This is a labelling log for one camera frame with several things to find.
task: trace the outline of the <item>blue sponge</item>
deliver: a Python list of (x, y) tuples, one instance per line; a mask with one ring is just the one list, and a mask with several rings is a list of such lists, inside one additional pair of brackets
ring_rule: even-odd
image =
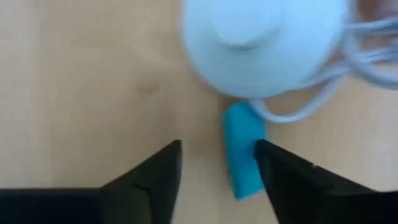
[(248, 102), (236, 103), (224, 116), (224, 139), (236, 200), (264, 190), (257, 162), (254, 158), (254, 145), (264, 139), (264, 120), (257, 116)]

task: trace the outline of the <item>white cable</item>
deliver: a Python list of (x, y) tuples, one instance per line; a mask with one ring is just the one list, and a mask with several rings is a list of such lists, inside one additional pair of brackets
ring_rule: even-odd
[(358, 53), (360, 49), (361, 35), (391, 34), (398, 34), (397, 17), (348, 25), (341, 43), (341, 51), (346, 60), (334, 64), (324, 72), (321, 72), (321, 74), (317, 75), (313, 80), (303, 83), (296, 88), (296, 90), (301, 90), (323, 82), (328, 82), (320, 90), (319, 94), (314, 97), (314, 99), (298, 111), (287, 115), (276, 115), (271, 113), (263, 99), (251, 99), (250, 104), (253, 110), (265, 120), (275, 123), (290, 123), (298, 121), (312, 114), (326, 103), (336, 92), (340, 81), (342, 81), (349, 72), (356, 72), (357, 75), (367, 80), (369, 83), (389, 90), (398, 90), (397, 75), (377, 71), (372, 66), (372, 64), (377, 62), (397, 60), (397, 42), (392, 41), (391, 46), (386, 48)]

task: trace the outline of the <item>wooden table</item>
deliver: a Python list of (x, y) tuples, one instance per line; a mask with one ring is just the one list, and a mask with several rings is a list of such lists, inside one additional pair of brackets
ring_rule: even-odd
[[(221, 133), (234, 100), (193, 75), (179, 11), (178, 0), (0, 0), (0, 187), (100, 186), (182, 139), (174, 223), (276, 223), (264, 192), (234, 201)], [(286, 112), (313, 94), (271, 107)], [(353, 77), (313, 116), (270, 124), (269, 138), (398, 189), (397, 113), (398, 92)]]

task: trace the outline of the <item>black plastic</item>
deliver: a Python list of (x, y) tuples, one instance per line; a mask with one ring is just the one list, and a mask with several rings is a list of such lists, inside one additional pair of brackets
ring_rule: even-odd
[(398, 222), (398, 192), (369, 189), (265, 140), (255, 157), (280, 224)]
[(0, 190), (0, 223), (169, 224), (181, 156), (174, 141), (98, 189)]

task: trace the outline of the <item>blue object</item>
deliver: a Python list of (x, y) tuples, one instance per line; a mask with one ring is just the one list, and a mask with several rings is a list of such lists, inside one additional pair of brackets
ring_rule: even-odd
[(232, 105), (224, 116), (224, 139), (236, 200), (242, 200), (264, 189), (254, 158), (254, 145), (264, 139), (264, 120), (251, 109), (248, 102)]

